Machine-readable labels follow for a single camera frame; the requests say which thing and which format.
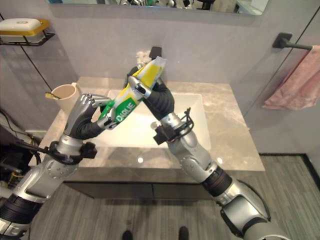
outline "cup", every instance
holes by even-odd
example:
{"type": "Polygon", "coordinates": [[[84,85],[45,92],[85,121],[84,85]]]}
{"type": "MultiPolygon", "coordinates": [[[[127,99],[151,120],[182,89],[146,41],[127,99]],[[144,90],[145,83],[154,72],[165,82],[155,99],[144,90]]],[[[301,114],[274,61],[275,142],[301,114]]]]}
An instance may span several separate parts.
{"type": "Polygon", "coordinates": [[[81,96],[81,89],[76,82],[57,86],[51,92],[60,99],[55,99],[59,107],[69,115],[76,101],[81,96]]]}

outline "white sink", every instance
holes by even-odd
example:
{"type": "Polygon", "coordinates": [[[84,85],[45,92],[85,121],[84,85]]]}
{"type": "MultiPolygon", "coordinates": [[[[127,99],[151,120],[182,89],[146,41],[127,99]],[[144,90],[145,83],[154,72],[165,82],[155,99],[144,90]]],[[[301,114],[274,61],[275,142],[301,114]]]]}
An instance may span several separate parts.
{"type": "MultiPolygon", "coordinates": [[[[114,99],[120,90],[110,90],[108,97],[114,99]]],[[[172,93],[175,105],[174,112],[181,118],[187,108],[191,107],[190,116],[194,122],[193,131],[199,143],[207,150],[211,149],[206,114],[204,112],[202,96],[200,94],[172,93]]],[[[153,137],[156,132],[151,129],[151,123],[157,119],[146,105],[141,102],[134,111],[113,130],[105,130],[91,142],[97,147],[124,148],[168,148],[164,142],[157,145],[153,137]]]]}

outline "pink towel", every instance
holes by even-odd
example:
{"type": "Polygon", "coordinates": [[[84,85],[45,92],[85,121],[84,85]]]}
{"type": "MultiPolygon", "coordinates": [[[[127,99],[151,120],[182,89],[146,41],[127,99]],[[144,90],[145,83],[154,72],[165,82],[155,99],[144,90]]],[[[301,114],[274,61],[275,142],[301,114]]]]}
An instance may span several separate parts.
{"type": "Polygon", "coordinates": [[[299,110],[316,105],[320,97],[320,45],[315,45],[265,101],[267,109],[299,110]]]}

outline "black shoe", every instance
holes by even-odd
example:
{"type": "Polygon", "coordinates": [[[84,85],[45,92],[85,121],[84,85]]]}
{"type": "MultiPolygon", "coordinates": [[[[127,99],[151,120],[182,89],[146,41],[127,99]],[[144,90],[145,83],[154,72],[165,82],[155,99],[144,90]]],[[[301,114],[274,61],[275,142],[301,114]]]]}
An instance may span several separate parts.
{"type": "Polygon", "coordinates": [[[134,236],[130,230],[125,231],[122,234],[122,240],[134,240],[134,236]]]}
{"type": "Polygon", "coordinates": [[[189,230],[187,227],[185,226],[180,227],[179,240],[189,240],[189,230]]]}

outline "toothpaste tube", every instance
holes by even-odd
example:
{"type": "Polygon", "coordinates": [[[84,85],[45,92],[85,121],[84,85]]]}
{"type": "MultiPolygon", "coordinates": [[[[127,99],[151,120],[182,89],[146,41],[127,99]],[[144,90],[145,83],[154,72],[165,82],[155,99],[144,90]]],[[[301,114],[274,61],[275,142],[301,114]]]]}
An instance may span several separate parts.
{"type": "MultiPolygon", "coordinates": [[[[166,59],[157,56],[156,59],[135,72],[133,76],[152,89],[163,72],[166,61],[166,59]]],[[[138,91],[133,91],[128,83],[119,95],[105,106],[99,119],[104,118],[111,108],[115,108],[114,123],[108,127],[108,129],[114,129],[126,119],[142,100],[143,96],[138,91]]]]}

